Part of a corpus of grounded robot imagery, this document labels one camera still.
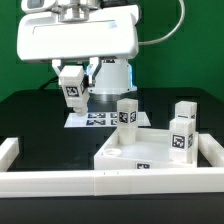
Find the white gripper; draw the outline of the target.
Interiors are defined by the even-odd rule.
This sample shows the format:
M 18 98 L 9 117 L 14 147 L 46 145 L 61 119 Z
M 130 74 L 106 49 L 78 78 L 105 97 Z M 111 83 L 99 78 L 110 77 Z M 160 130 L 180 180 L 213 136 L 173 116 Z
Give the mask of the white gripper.
M 57 76 L 62 61 L 89 60 L 88 85 L 102 59 L 132 59 L 138 54 L 137 5 L 100 8 L 90 4 L 56 3 L 44 12 L 24 12 L 17 35 L 17 54 L 26 62 L 51 61 Z

